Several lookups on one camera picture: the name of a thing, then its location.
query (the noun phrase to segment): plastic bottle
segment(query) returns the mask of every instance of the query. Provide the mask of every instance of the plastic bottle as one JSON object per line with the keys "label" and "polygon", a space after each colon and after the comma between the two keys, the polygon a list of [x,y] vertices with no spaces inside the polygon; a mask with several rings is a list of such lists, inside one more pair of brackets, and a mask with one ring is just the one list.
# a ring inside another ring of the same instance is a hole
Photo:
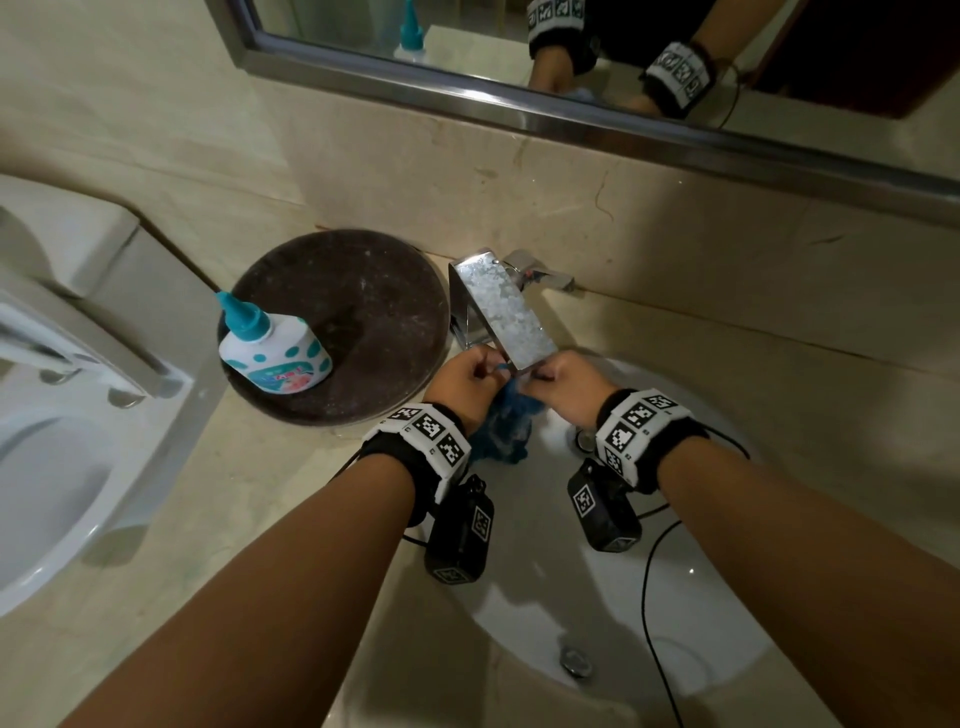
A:
{"label": "plastic bottle", "polygon": [[400,44],[394,51],[394,58],[400,61],[429,65],[430,61],[426,57],[426,50],[423,48],[423,28],[420,27],[420,22],[417,20],[414,0],[406,0],[406,7],[403,12],[403,25],[400,26]]}
{"label": "plastic bottle", "polygon": [[264,313],[226,291],[217,299],[230,329],[220,342],[220,358],[264,392],[302,392],[333,371],[330,355],[303,319]]}

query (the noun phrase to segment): faucet handle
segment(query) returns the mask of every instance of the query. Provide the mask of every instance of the faucet handle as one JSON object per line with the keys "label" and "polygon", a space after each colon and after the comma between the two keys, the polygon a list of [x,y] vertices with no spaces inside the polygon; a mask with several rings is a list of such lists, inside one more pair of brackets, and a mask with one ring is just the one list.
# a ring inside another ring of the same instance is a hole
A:
{"label": "faucet handle", "polygon": [[542,283],[548,288],[571,293],[574,288],[573,276],[547,268],[522,248],[504,256],[500,263],[521,291],[530,283]]}

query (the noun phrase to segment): toilet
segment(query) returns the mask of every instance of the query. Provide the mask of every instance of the toilet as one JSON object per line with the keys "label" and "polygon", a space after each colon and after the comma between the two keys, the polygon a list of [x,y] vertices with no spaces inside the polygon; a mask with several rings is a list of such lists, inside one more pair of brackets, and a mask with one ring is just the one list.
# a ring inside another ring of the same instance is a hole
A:
{"label": "toilet", "polygon": [[0,176],[0,616],[149,524],[226,389],[218,316],[128,210]]}

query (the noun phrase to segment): faucet spout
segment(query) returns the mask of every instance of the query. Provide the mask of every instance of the faucet spout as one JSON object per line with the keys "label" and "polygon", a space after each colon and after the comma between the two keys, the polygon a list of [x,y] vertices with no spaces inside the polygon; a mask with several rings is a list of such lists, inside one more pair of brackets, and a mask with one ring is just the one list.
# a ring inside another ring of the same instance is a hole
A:
{"label": "faucet spout", "polygon": [[465,349],[493,341],[511,370],[524,374],[556,353],[557,345],[515,277],[491,250],[450,263],[450,329]]}

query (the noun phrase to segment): hand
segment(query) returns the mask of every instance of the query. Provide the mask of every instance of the hand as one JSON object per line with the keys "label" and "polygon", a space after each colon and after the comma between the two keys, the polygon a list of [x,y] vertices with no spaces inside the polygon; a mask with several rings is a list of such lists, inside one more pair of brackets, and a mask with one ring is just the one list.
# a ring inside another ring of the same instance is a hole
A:
{"label": "hand", "polygon": [[644,116],[663,116],[660,107],[645,93],[625,101],[620,106],[633,113],[642,113]]}
{"label": "hand", "polygon": [[596,427],[600,407],[620,389],[577,352],[560,352],[540,365],[520,391],[572,425]]}
{"label": "hand", "polygon": [[547,93],[567,93],[573,88],[573,59],[562,45],[548,45],[537,51],[527,85]]}
{"label": "hand", "polygon": [[487,419],[496,393],[510,381],[507,370],[497,369],[503,363],[496,349],[467,349],[440,368],[426,388],[423,401],[443,404],[456,412],[469,436]]}

